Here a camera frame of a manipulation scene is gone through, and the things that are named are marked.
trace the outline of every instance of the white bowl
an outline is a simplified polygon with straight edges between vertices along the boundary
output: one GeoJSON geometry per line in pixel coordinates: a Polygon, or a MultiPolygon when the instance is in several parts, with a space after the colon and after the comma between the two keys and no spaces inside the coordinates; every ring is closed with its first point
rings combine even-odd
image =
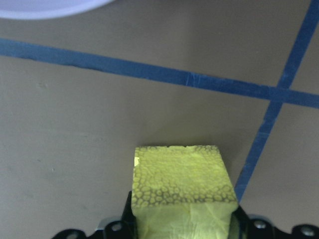
{"type": "Polygon", "coordinates": [[[48,19],[92,10],[114,0],[0,0],[0,17],[48,19]]]}

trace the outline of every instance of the floor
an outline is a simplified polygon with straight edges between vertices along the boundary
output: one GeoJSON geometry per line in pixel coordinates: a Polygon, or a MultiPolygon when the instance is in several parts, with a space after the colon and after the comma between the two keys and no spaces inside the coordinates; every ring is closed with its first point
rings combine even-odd
{"type": "Polygon", "coordinates": [[[292,91],[276,88],[309,5],[116,0],[60,19],[0,19],[0,238],[90,235],[118,218],[139,145],[215,144],[232,183],[245,186],[242,168],[280,92],[289,97],[241,205],[287,232],[319,226],[318,28],[292,91]],[[185,72],[194,82],[165,82],[185,72]]]}

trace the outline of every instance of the screw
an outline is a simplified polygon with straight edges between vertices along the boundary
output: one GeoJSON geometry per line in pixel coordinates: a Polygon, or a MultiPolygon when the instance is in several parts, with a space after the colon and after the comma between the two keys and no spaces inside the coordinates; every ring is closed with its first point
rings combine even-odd
{"type": "Polygon", "coordinates": [[[258,229],[265,229],[266,228],[266,223],[262,220],[257,220],[254,222],[255,227],[257,227],[258,229]]]}
{"type": "Polygon", "coordinates": [[[78,233],[77,232],[72,232],[71,234],[69,234],[66,239],[77,239],[78,238],[78,233]]]}
{"type": "Polygon", "coordinates": [[[122,224],[121,223],[116,223],[111,226],[112,231],[117,232],[122,229],[122,224]]]}
{"type": "Polygon", "coordinates": [[[315,235],[315,232],[310,227],[304,226],[300,230],[305,236],[313,237],[315,235]]]}

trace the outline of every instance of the bolt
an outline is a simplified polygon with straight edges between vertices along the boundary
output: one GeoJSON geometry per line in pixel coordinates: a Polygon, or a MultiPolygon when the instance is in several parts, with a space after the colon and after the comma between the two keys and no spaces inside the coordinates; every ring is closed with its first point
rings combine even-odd
{"type": "Polygon", "coordinates": [[[77,239],[78,238],[78,233],[77,232],[72,232],[71,234],[69,234],[66,239],[77,239]]]}
{"type": "Polygon", "coordinates": [[[112,231],[117,232],[122,229],[122,224],[121,223],[116,223],[111,226],[112,231]]]}
{"type": "Polygon", "coordinates": [[[310,227],[304,226],[300,230],[305,236],[313,237],[315,235],[315,232],[310,227]]]}
{"type": "Polygon", "coordinates": [[[254,222],[255,227],[257,227],[258,229],[265,229],[266,228],[266,223],[262,220],[257,220],[254,222]]]}

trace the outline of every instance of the blue tape line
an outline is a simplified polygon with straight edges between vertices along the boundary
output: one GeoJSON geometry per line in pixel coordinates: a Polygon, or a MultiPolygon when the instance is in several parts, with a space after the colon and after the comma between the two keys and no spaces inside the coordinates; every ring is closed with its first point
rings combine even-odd
{"type": "MultiPolygon", "coordinates": [[[[305,52],[308,48],[310,40],[315,32],[318,21],[319,0],[312,0],[307,14],[304,18],[303,24],[295,40],[294,46],[288,57],[286,66],[283,70],[283,74],[277,84],[277,89],[288,89],[291,86],[298,71],[298,68],[302,62],[302,59],[305,55],[305,52]]],[[[309,95],[303,98],[304,96],[301,96],[299,92],[290,91],[290,93],[291,94],[289,96],[289,99],[286,101],[287,103],[310,103],[310,98],[315,98],[314,96],[309,95]]],[[[267,108],[266,114],[264,116],[264,121],[257,132],[257,135],[248,153],[244,167],[239,175],[239,178],[235,186],[235,193],[239,201],[241,201],[244,192],[248,186],[248,183],[251,179],[251,176],[253,175],[260,155],[269,137],[269,134],[271,133],[271,130],[282,108],[283,102],[284,101],[271,101],[267,108]]]]}
{"type": "Polygon", "coordinates": [[[242,168],[235,186],[235,193],[239,201],[241,201],[247,185],[251,179],[251,176],[253,175],[258,159],[260,158],[260,155],[264,149],[268,136],[274,126],[282,105],[283,103],[281,102],[269,103],[266,114],[264,116],[264,121],[257,132],[257,135],[250,148],[246,162],[242,168]]]}
{"type": "Polygon", "coordinates": [[[0,55],[319,108],[319,96],[0,38],[0,55]]]}

